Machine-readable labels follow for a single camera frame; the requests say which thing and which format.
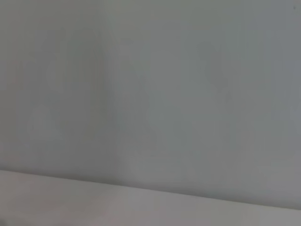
light gray surface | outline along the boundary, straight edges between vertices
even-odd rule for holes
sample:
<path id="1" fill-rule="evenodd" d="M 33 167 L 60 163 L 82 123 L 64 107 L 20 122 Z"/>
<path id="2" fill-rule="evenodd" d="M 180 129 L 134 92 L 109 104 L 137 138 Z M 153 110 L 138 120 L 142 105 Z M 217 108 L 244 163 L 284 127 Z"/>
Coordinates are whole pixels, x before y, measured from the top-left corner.
<path id="1" fill-rule="evenodd" d="M 0 171 L 5 226 L 299 226 L 300 211 Z"/>
<path id="2" fill-rule="evenodd" d="M 0 168 L 301 209 L 300 4 L 2 0 Z"/>

white shelf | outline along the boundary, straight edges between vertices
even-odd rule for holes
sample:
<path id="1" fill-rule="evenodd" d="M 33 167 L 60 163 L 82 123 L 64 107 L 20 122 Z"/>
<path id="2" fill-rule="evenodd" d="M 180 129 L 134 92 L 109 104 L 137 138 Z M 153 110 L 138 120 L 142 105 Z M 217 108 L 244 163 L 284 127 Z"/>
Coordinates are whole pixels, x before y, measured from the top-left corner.
<path id="1" fill-rule="evenodd" d="M 299 226 L 301 212 L 0 171 L 8 226 Z"/>

